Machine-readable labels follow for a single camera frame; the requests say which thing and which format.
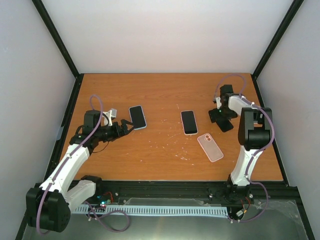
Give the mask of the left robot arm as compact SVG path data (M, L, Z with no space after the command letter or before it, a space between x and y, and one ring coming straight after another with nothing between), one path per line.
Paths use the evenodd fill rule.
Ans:
M95 202L103 198L100 177L85 176L74 187L71 183L100 142L113 142L133 130L128 127L133 125L128 120L113 122L116 112L112 108L84 114L83 125L77 128L57 167L40 186L30 188L26 194L26 221L30 227L60 233L82 203L89 198Z

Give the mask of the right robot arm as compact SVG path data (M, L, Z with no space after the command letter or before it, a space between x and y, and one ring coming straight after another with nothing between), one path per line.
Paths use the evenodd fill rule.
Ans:
M272 110L256 105L240 93L234 93L231 84L221 86L220 96L215 97L213 102L216 108L208 111L210 121L216 123L222 132L232 130L231 119L239 117L237 139L240 152L224 191L227 202L237 203L249 197L256 162L274 141Z

